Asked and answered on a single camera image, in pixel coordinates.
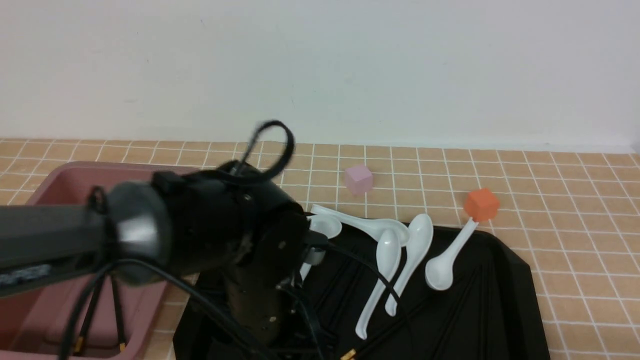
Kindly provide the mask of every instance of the tan tile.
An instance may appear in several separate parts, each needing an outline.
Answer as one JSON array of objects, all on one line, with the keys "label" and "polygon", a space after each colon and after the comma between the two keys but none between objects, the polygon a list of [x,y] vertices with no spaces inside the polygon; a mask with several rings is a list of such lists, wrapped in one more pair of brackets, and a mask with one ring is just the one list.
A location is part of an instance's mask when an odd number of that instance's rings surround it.
[{"label": "tan tile", "polygon": [[36,169],[40,160],[36,159],[20,159],[17,158],[13,164],[6,170],[7,172],[16,172],[18,174],[30,174]]},{"label": "tan tile", "polygon": [[418,158],[418,152],[414,147],[392,147],[391,156],[394,159],[416,160]]},{"label": "tan tile", "polygon": [[498,150],[498,155],[500,156],[500,160],[506,163],[526,163],[527,159],[524,157],[524,152],[522,151],[504,151]]},{"label": "tan tile", "polygon": [[21,158],[44,158],[44,154],[47,153],[47,149],[49,148],[48,143],[34,143],[29,142],[24,145],[22,151],[20,151]]},{"label": "tan tile", "polygon": [[606,275],[576,274],[585,297],[615,297],[616,292]]},{"label": "tan tile", "polygon": [[465,162],[451,163],[451,162],[447,162],[447,168],[449,169],[449,175],[476,176],[476,170],[474,169],[473,163],[465,163]]},{"label": "tan tile", "polygon": [[471,192],[478,190],[478,180],[475,176],[452,176],[451,188],[456,192]]},{"label": "tan tile", "polygon": [[40,187],[40,184],[42,184],[42,181],[44,181],[44,179],[46,179],[46,176],[44,175],[31,175],[29,176],[29,179],[24,183],[24,185],[22,185],[22,190],[28,192],[35,191],[38,187]]},{"label": "tan tile", "polygon": [[31,198],[32,195],[33,195],[33,192],[18,192],[18,194],[16,194],[13,197],[13,200],[11,201],[10,205],[25,205],[27,203],[27,201],[29,201],[29,199]]},{"label": "tan tile", "polygon": [[616,222],[616,225],[621,232],[640,234],[640,216],[611,215],[611,217],[613,217],[613,221]]},{"label": "tan tile", "polygon": [[582,214],[582,219],[589,231],[616,231],[609,215]]},{"label": "tan tile", "polygon": [[503,163],[507,177],[533,177],[527,164]]},{"label": "tan tile", "polygon": [[640,300],[622,300],[631,322],[634,325],[640,324]]},{"label": "tan tile", "polygon": [[26,146],[26,144],[24,142],[0,142],[0,156],[14,158],[18,156],[22,146]]},{"label": "tan tile", "polygon": [[424,175],[447,175],[444,161],[420,161],[420,171]]},{"label": "tan tile", "polygon": [[18,190],[22,187],[27,179],[28,175],[17,174],[1,174],[0,175],[0,189],[2,190]]},{"label": "tan tile", "polygon": [[593,184],[600,196],[627,196],[622,185],[612,181],[594,181]]},{"label": "tan tile", "polygon": [[598,251],[626,252],[625,242],[618,234],[591,233],[591,239]]},{"label": "tan tile", "polygon": [[634,259],[629,254],[600,254],[609,274],[640,274]]},{"label": "tan tile", "polygon": [[364,217],[364,205],[338,204],[338,211],[354,217]]},{"label": "tan tile", "polygon": [[373,189],[367,193],[368,204],[394,205],[394,191],[384,189]]},{"label": "tan tile", "polygon": [[556,195],[567,194],[567,189],[562,180],[537,179],[536,183],[541,193]]},{"label": "tan tile", "polygon": [[560,332],[558,331],[557,324],[543,323],[542,326],[545,330],[545,336],[547,338],[547,345],[551,349],[564,350],[564,345],[561,341]]},{"label": "tan tile", "polygon": [[471,150],[471,157],[474,161],[498,162],[498,152],[495,150]]},{"label": "tan tile", "polygon": [[33,173],[38,175],[49,175],[53,170],[56,170],[58,167],[61,167],[66,163],[66,161],[62,160],[42,160]]},{"label": "tan tile", "polygon": [[295,201],[307,201],[307,186],[282,185],[282,190],[288,193]]},{"label": "tan tile", "polygon": [[605,273],[600,258],[595,252],[567,252],[566,255],[575,272]]},{"label": "tan tile", "polygon": [[393,160],[393,169],[395,173],[419,174],[417,160]]},{"label": "tan tile", "polygon": [[207,156],[205,151],[183,150],[178,159],[178,165],[188,165],[200,167],[204,165],[204,159]]},{"label": "tan tile", "polygon": [[571,197],[565,195],[544,195],[545,204],[549,211],[576,212]]},{"label": "tan tile", "polygon": [[637,215],[638,212],[634,207],[634,204],[629,199],[622,199],[617,197],[603,197],[602,202],[607,206],[607,209],[612,214],[627,214]]},{"label": "tan tile", "polygon": [[474,165],[479,176],[504,176],[500,163],[474,163]]},{"label": "tan tile", "polygon": [[599,197],[576,196],[573,198],[573,201],[575,202],[578,211],[581,213],[607,213],[607,209],[605,209],[602,204],[602,200]]},{"label": "tan tile", "polygon": [[392,174],[373,174],[373,187],[391,189],[394,187],[394,176]]},{"label": "tan tile", "polygon": [[166,359],[171,349],[172,338],[173,334],[152,332],[143,358],[148,360]]},{"label": "tan tile", "polygon": [[51,145],[44,157],[45,159],[50,160],[68,160],[71,158],[74,147],[75,145],[54,143]]},{"label": "tan tile", "polygon": [[311,170],[311,156],[294,155],[287,168],[295,170]]},{"label": "tan tile", "polygon": [[459,226],[458,212],[455,209],[427,208],[427,214],[434,225]]},{"label": "tan tile", "polygon": [[466,149],[444,149],[447,161],[471,161],[471,152]]},{"label": "tan tile", "polygon": [[514,193],[539,193],[536,181],[533,179],[508,178],[508,181]]},{"label": "tan tile", "polygon": [[531,247],[534,249],[562,250],[560,240],[554,230],[527,230]]},{"label": "tan tile", "polygon": [[0,205],[9,205],[16,192],[16,190],[4,190],[0,188]]},{"label": "tan tile", "polygon": [[640,343],[634,330],[622,326],[599,326],[598,331],[602,337],[605,348],[610,352],[640,353]]},{"label": "tan tile", "polygon": [[580,291],[571,274],[541,273],[549,295],[579,296]]},{"label": "tan tile", "polygon": [[160,165],[175,165],[178,162],[179,150],[156,149],[156,153],[151,159],[151,163]]},{"label": "tan tile", "polygon": [[582,165],[558,165],[563,179],[588,180],[589,176]]},{"label": "tan tile", "polygon": [[589,177],[594,180],[605,180],[605,181],[614,181],[616,180],[616,175],[613,173],[611,168],[609,167],[585,167],[587,170],[587,174]]},{"label": "tan tile", "polygon": [[579,154],[579,156],[585,165],[608,165],[602,154]]},{"label": "tan tile", "polygon": [[338,182],[338,173],[335,171],[311,172],[311,185],[336,186],[337,182]]},{"label": "tan tile", "polygon": [[229,152],[209,151],[206,155],[204,165],[206,167],[218,167],[231,160],[231,157],[229,155]]},{"label": "tan tile", "polygon": [[631,252],[640,252],[640,234],[623,234],[622,237]]},{"label": "tan tile", "polygon": [[444,151],[442,149],[418,148],[418,157],[420,160],[444,160]]},{"label": "tan tile", "polygon": [[367,205],[368,218],[396,218],[396,208],[389,205]]},{"label": "tan tile", "polygon": [[182,316],[184,306],[165,305],[156,320],[156,330],[175,330]]},{"label": "tan tile", "polygon": [[593,325],[560,324],[566,347],[575,351],[602,351]]},{"label": "tan tile", "polygon": [[309,202],[335,202],[337,188],[311,186]]},{"label": "tan tile", "polygon": [[611,275],[611,281],[620,297],[640,299],[640,277]]},{"label": "tan tile", "polygon": [[425,190],[451,190],[451,184],[448,176],[423,175],[422,186]]},{"label": "tan tile", "polygon": [[548,213],[520,211],[526,229],[553,229]]},{"label": "tan tile", "polygon": [[557,164],[565,164],[565,165],[580,164],[580,159],[578,159],[578,154],[575,154],[574,152],[552,152],[551,156],[553,156]]},{"label": "tan tile", "polygon": [[313,170],[336,171],[338,169],[338,159],[337,158],[318,158],[317,156],[314,156],[314,159],[311,162],[311,167]]},{"label": "tan tile", "polygon": [[591,181],[584,180],[565,180],[567,189],[571,195],[595,196],[596,190],[593,188]]},{"label": "tan tile", "polygon": [[210,151],[234,151],[235,149],[235,142],[212,142],[209,144]]},{"label": "tan tile", "polygon": [[418,175],[396,174],[394,176],[394,181],[396,184],[396,188],[415,190],[419,190],[422,188],[420,176]]},{"label": "tan tile", "polygon": [[535,250],[533,254],[538,261],[538,269],[541,271],[570,271],[564,252]]},{"label": "tan tile", "polygon": [[314,155],[316,156],[338,156],[338,145],[327,145],[317,143],[314,146]]},{"label": "tan tile", "polygon": [[551,310],[551,304],[549,303],[549,298],[543,295],[537,295],[538,298],[538,308],[540,309],[540,318],[546,321],[554,320],[554,315]]},{"label": "tan tile", "polygon": [[591,322],[589,311],[582,299],[570,297],[550,297],[549,299],[559,321]]},{"label": "tan tile", "polygon": [[353,195],[347,188],[338,188],[338,202],[364,204],[365,195]]},{"label": "tan tile", "polygon": [[418,214],[424,214],[424,208],[414,206],[398,206],[398,220],[402,222],[411,222]]},{"label": "tan tile", "polygon": [[546,165],[546,164],[531,164],[531,172],[534,177],[538,178],[547,178],[547,179],[559,179],[560,173],[558,172],[555,165]]},{"label": "tan tile", "polygon": [[367,158],[390,159],[391,148],[389,146],[367,146]]},{"label": "tan tile", "polygon": [[455,204],[451,192],[425,191],[427,206],[436,208],[453,208]]},{"label": "tan tile", "polygon": [[634,167],[634,162],[631,154],[604,154],[609,164],[612,167]]},{"label": "tan tile", "polygon": [[498,211],[491,223],[494,227],[522,227],[516,211]]},{"label": "tan tile", "polygon": [[554,159],[548,151],[525,151],[525,157],[529,163],[553,164]]},{"label": "tan tile", "polygon": [[364,158],[363,145],[340,145],[340,157]]},{"label": "tan tile", "polygon": [[545,203],[540,195],[516,193],[513,194],[513,198],[519,210],[545,210]]},{"label": "tan tile", "polygon": [[620,181],[640,181],[640,168],[614,167],[613,172]]},{"label": "tan tile", "polygon": [[396,204],[399,206],[424,206],[424,198],[420,190],[396,190]]},{"label": "tan tile", "polygon": [[285,170],[283,184],[308,185],[309,176],[310,172],[306,170]]},{"label": "tan tile", "polygon": [[366,164],[371,172],[392,172],[393,170],[391,160],[387,159],[367,158]]},{"label": "tan tile", "polygon": [[364,159],[340,158],[338,168],[340,171],[345,171],[350,167],[354,167],[362,164],[364,164]]},{"label": "tan tile", "polygon": [[494,193],[497,193],[497,192],[510,193],[511,192],[509,190],[509,185],[507,184],[507,179],[503,177],[479,177],[478,179],[480,180],[481,188],[487,188],[493,191]]}]

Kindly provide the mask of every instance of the black cable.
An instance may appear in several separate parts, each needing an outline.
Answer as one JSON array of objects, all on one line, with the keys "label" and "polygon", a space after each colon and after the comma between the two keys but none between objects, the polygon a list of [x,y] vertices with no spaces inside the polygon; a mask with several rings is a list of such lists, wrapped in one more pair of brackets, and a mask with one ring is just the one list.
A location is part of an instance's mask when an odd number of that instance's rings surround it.
[{"label": "black cable", "polygon": [[154,265],[150,261],[146,259],[117,259],[113,262],[103,266],[98,271],[96,271],[95,275],[92,279],[84,286],[82,292],[78,296],[76,300],[76,304],[67,320],[67,326],[65,327],[65,332],[62,336],[62,341],[60,343],[60,353],[58,354],[58,360],[68,360],[69,354],[72,350],[72,343],[74,338],[74,333],[76,329],[76,323],[84,309],[84,305],[88,300],[89,296],[92,294],[93,289],[96,287],[96,284],[100,281],[100,278],[103,278],[108,272],[112,271],[116,267],[125,264],[134,264],[141,265],[145,268],[155,272],[157,275],[164,277],[167,281],[176,285],[176,287],[180,288],[182,291],[185,291],[189,295],[191,295],[192,299],[195,299],[201,306],[202,309],[207,312],[207,315],[212,318],[212,320],[219,321],[222,324],[222,328],[226,329],[235,340],[237,340],[238,344],[247,348],[247,350],[253,354],[257,354],[262,356],[267,360],[280,360],[280,358],[266,345],[257,341],[251,333],[249,333],[244,327],[238,324],[229,314],[224,312],[224,310],[220,309],[216,304],[211,302],[205,295],[200,293],[196,288],[192,285],[175,277],[168,272],[164,271],[162,268]]},{"label": "black cable", "polygon": [[353,259],[354,261],[357,261],[358,263],[366,266],[371,272],[373,272],[374,274],[376,274],[376,277],[378,277],[378,280],[380,280],[380,282],[382,282],[386,289],[389,291],[389,293],[391,294],[391,296],[394,297],[394,299],[397,302],[398,308],[400,309],[400,313],[402,314],[402,317],[404,318],[404,321],[406,322],[406,329],[409,332],[409,345],[411,347],[411,353],[412,355],[414,355],[414,351],[415,348],[413,346],[413,327],[411,326],[411,319],[409,318],[409,314],[408,312],[404,309],[404,306],[402,305],[402,303],[400,303],[400,296],[396,293],[396,291],[394,290],[394,287],[391,285],[391,283],[385,278],[384,275],[382,275],[378,269],[371,264],[370,262],[368,262],[367,260],[361,258],[360,256],[357,256],[356,254],[343,249],[342,247],[339,247],[338,245],[334,244],[334,243],[327,243],[327,249],[328,250],[332,250],[335,252],[338,252],[339,254],[342,254],[344,256],[347,256],[348,258]]}]

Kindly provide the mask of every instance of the pink sink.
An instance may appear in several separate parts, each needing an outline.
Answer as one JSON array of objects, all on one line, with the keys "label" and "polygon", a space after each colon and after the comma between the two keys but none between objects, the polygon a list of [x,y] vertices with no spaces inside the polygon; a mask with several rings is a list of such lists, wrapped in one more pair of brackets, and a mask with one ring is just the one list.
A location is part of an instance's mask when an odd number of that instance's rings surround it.
[{"label": "pink sink", "polygon": [[[185,167],[158,167],[115,163],[75,162],[54,170],[30,198],[29,205],[82,204],[93,185],[107,190],[126,180],[148,181],[155,170]],[[89,277],[61,282],[46,288],[0,299],[0,359],[57,359],[61,335],[71,309]],[[87,338],[82,359],[132,360],[142,356],[147,335],[162,305],[165,282],[130,288],[120,286],[127,347],[120,353],[111,284],[105,282]],[[82,324],[81,316],[76,334]]]}]

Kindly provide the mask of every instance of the white plastic spoon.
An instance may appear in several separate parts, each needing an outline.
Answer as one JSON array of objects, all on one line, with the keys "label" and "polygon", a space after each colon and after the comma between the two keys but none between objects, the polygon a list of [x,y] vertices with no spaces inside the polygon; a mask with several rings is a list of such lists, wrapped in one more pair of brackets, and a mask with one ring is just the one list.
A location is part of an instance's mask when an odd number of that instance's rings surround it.
[{"label": "white plastic spoon", "polygon": [[[313,215],[307,217],[307,219],[311,222],[311,224],[309,224],[309,230],[321,233],[328,239],[338,236],[342,231],[342,223],[335,217],[329,215]],[[300,267],[300,277],[302,281],[304,281],[309,274],[311,266],[311,264],[303,263]]]},{"label": "white plastic spoon", "polygon": [[[433,240],[433,223],[427,214],[419,214],[409,224],[409,242],[406,244],[406,263],[394,285],[394,290],[398,296],[402,295],[406,284],[411,279],[415,269],[422,262],[429,251]],[[391,316],[396,315],[397,302],[393,296],[389,295],[385,310]]]},{"label": "white plastic spoon", "polygon": [[323,206],[314,204],[311,207],[311,213],[319,215],[331,215],[341,222],[351,225],[357,229],[360,229],[373,238],[373,240],[380,241],[382,233],[385,230],[390,229],[396,234],[396,238],[400,242],[401,246],[405,246],[409,241],[409,230],[406,226],[397,220],[388,218],[382,219],[363,219],[358,217],[352,217],[351,215],[343,214],[340,211],[327,209]]},{"label": "white plastic spoon", "polygon": [[453,263],[456,261],[458,253],[476,230],[479,223],[473,218],[469,218],[467,224],[462,228],[460,233],[453,240],[451,245],[447,247],[442,254],[427,261],[424,268],[424,277],[427,285],[434,290],[446,290],[453,283]]},{"label": "white plastic spoon", "polygon": [[[378,262],[378,271],[385,277],[386,280],[391,281],[393,279],[398,266],[400,265],[400,243],[396,238],[393,231],[387,230],[382,233],[382,237],[376,247],[376,261]],[[373,288],[369,300],[365,304],[360,318],[356,324],[356,334],[360,339],[367,339],[367,325],[373,311],[376,309],[376,305],[382,297],[382,293],[385,291],[385,285],[378,279],[376,286]]]}]

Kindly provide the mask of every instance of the spoon handle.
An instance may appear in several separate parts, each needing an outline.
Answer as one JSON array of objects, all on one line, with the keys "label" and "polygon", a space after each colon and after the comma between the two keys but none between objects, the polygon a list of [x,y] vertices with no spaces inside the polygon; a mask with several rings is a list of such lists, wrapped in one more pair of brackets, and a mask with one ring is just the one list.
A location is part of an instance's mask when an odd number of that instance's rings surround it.
[{"label": "spoon handle", "polygon": [[369,295],[369,300],[367,300],[366,305],[362,309],[360,318],[356,324],[356,335],[358,335],[360,339],[367,339],[367,326],[369,324],[369,320],[371,319],[371,315],[373,315],[373,311],[376,309],[376,305],[378,305],[378,301],[380,301],[384,291],[385,285],[382,281],[378,280],[378,282],[376,282],[376,286],[371,292],[371,295]]}]

